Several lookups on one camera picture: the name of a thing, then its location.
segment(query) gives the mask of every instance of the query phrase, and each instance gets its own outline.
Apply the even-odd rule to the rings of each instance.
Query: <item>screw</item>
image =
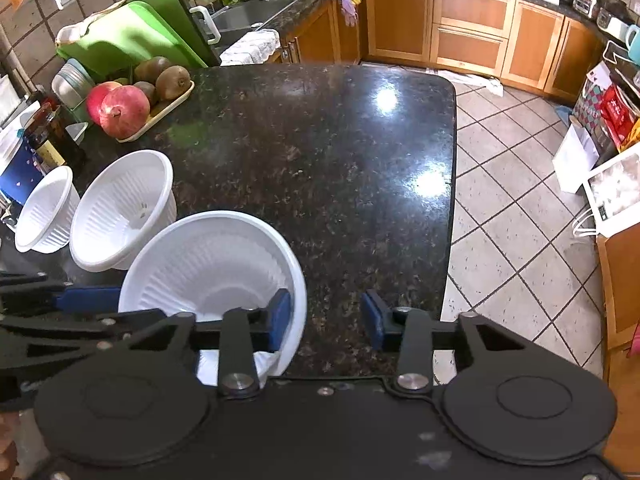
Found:
[[[229,374],[222,379],[222,384],[230,390],[246,390],[254,380],[247,374]]]
[[[428,378],[420,374],[401,374],[396,379],[398,386],[405,390],[421,390],[429,384]]]

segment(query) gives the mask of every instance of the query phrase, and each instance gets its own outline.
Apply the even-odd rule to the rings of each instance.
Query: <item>fruit tray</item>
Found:
[[[170,105],[168,105],[168,107],[165,108],[164,110],[162,110],[158,115],[156,115],[155,117],[152,117],[149,120],[147,120],[145,125],[142,126],[142,128],[140,128],[138,131],[136,131],[132,136],[127,137],[126,139],[116,139],[116,140],[118,142],[122,143],[122,142],[131,142],[132,140],[139,139],[143,134],[146,133],[146,131],[149,128],[151,128],[154,124],[156,124],[158,121],[160,121],[163,117],[165,117],[168,114],[170,114],[172,112],[172,110],[175,110],[183,102],[185,102],[187,100],[187,98],[189,97],[189,95],[191,94],[191,92],[193,91],[193,88],[195,86],[196,86],[196,84],[193,81],[191,81],[191,86],[189,86],[189,89],[184,94],[182,94],[174,102],[172,102]]]

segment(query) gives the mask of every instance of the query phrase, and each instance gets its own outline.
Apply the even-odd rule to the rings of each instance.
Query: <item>black countertop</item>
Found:
[[[456,106],[446,80],[405,70],[260,65],[194,74],[189,99],[141,139],[100,130],[82,146],[78,191],[118,156],[151,148],[174,165],[178,218],[240,210],[274,226],[302,266],[308,316],[289,374],[392,372],[372,352],[359,295],[439,317],[449,261]],[[68,248],[19,254],[4,233],[0,263],[76,283],[123,273],[78,269]]]

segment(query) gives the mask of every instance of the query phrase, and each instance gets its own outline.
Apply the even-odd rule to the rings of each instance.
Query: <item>bottle label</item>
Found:
[[[36,152],[50,168],[57,168],[58,166],[64,166],[66,164],[66,160],[60,155],[58,150],[53,147],[53,144],[49,140],[45,140]]]

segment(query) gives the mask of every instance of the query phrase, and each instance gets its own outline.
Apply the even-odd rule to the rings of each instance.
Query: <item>large white bowl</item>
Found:
[[[292,316],[279,352],[256,352],[260,381],[286,370],[306,319],[305,280],[293,251],[273,227],[235,211],[181,219],[151,240],[127,273],[118,310],[160,308],[219,320],[229,309],[265,307],[279,288],[292,297]],[[198,377],[216,384],[218,351],[204,351]]]
[[[15,248],[53,253],[69,242],[71,223],[80,197],[73,171],[60,166],[48,173],[25,202],[15,228]]]
[[[82,196],[71,225],[71,255],[89,272],[129,269],[175,222],[174,169],[164,153],[141,150],[108,166]]]

